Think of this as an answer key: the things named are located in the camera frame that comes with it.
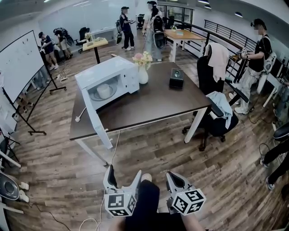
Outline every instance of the whiteboard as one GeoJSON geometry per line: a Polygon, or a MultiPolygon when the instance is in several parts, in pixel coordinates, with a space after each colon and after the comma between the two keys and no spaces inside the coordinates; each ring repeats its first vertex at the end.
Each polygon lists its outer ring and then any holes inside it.
{"type": "Polygon", "coordinates": [[[0,52],[4,90],[12,102],[43,65],[33,31],[15,40],[0,52]]]}

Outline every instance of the white vase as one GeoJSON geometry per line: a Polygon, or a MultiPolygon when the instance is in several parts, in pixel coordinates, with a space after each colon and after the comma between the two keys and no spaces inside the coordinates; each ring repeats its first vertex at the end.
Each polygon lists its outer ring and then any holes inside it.
{"type": "Polygon", "coordinates": [[[149,75],[146,72],[144,66],[139,67],[139,82],[140,84],[146,84],[149,81],[149,75]]]}

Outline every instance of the black box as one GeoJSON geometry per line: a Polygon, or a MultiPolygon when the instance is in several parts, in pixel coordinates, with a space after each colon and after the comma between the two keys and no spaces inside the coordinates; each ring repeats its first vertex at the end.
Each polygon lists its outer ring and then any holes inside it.
{"type": "Polygon", "coordinates": [[[184,71],[181,69],[172,69],[170,78],[170,87],[172,88],[182,88],[184,84],[184,71]]]}

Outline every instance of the white microwave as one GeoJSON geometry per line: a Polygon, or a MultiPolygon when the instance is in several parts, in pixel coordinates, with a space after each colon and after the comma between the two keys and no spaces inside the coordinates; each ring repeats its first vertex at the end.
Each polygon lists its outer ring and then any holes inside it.
{"type": "Polygon", "coordinates": [[[119,56],[75,75],[94,130],[106,148],[112,148],[96,110],[116,98],[139,90],[138,66],[119,56]]]}

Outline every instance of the yellow table top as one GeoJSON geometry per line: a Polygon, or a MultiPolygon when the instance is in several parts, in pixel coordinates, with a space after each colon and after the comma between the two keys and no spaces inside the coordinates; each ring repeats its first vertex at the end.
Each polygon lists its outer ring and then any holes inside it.
{"type": "Polygon", "coordinates": [[[205,40],[204,37],[201,37],[194,32],[189,32],[187,30],[176,30],[173,32],[172,30],[165,30],[164,34],[172,39],[197,39],[197,40],[205,40]]]}
{"type": "Polygon", "coordinates": [[[84,43],[84,44],[82,45],[82,50],[83,50],[83,51],[87,51],[87,50],[90,50],[90,49],[92,49],[92,48],[95,48],[95,47],[98,47],[98,46],[107,45],[107,44],[108,44],[108,41],[104,38],[104,39],[102,39],[102,40],[100,40],[100,41],[98,41],[98,42],[93,41],[93,44],[90,45],[90,46],[88,46],[87,43],[84,43]]]}

